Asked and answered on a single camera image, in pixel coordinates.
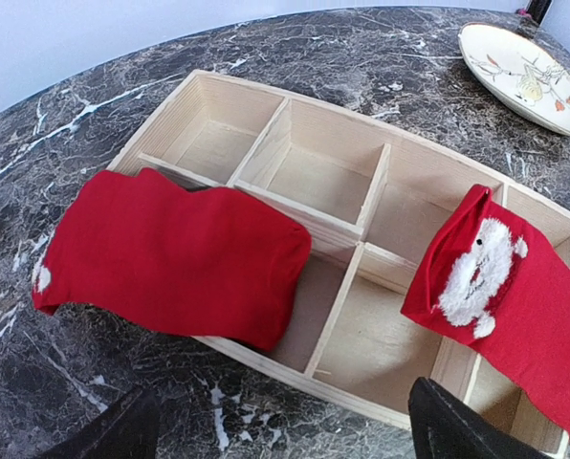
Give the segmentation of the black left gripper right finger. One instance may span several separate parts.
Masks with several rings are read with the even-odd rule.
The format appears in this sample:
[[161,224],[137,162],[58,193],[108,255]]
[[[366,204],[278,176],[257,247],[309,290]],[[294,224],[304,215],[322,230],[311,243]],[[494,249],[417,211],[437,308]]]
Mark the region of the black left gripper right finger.
[[418,458],[524,459],[546,455],[487,423],[438,382],[419,377],[408,412]]

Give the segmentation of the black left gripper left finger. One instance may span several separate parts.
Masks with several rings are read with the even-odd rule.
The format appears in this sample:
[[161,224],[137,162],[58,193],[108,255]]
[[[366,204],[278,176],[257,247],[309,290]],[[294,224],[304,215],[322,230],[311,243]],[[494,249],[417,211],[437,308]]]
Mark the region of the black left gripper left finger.
[[155,458],[160,429],[154,394],[133,387],[89,425],[39,458]]

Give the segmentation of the plain red sock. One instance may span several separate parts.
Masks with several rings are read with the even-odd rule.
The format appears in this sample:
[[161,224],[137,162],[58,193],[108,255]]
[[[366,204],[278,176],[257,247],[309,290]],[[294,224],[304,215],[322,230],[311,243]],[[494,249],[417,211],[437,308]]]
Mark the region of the plain red sock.
[[309,231],[228,187],[188,191],[154,169],[104,170],[66,210],[33,274],[36,310],[87,303],[146,329],[276,347]]

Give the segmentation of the wooden compartment tray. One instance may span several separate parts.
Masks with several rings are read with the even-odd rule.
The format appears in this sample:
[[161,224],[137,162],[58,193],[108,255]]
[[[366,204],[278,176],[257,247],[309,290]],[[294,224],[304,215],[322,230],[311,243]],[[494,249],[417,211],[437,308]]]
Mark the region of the wooden compartment tray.
[[421,376],[552,458],[569,439],[480,355],[404,317],[434,234],[468,189],[538,228],[570,268],[570,211],[437,143],[314,98],[192,72],[109,169],[154,168],[183,187],[229,186],[286,213],[313,238],[294,314],[270,353],[206,345],[289,386],[399,428]]

